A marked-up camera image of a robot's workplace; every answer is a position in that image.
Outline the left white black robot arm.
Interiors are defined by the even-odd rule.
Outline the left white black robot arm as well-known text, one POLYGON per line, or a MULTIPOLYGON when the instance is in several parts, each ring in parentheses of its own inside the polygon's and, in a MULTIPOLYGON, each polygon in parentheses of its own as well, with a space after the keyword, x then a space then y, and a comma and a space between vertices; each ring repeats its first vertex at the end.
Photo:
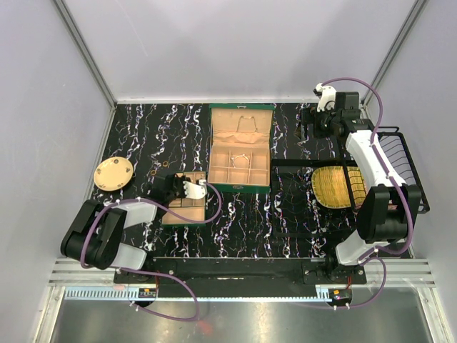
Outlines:
POLYGON ((80 261, 84 252, 87 267, 127 267, 137 282, 148 282, 154 275, 154 265, 142 258, 133 262, 126 258, 127 248, 121 247, 124 229, 162 218, 172 201, 186 197, 184 183, 190 181, 184 174, 159 177, 141 202, 133 199, 111 208, 86 200, 61 242, 61 253, 80 261))

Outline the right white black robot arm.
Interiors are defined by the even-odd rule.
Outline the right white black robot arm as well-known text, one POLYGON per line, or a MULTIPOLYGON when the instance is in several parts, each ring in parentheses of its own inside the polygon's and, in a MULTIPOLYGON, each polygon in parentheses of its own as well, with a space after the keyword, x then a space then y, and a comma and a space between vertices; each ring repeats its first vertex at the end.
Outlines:
POLYGON ((361 116, 358 92, 339 92, 323 84, 313 92, 318 104, 302 116, 302 125, 312 125, 315 137, 339 139, 368 187, 356 230, 336 246, 336 259, 324 265, 327 280, 337 284, 349 276, 349 265, 375 252, 400 255, 408 249, 421 190, 408 184, 388 160, 378 138, 379 125, 361 116))

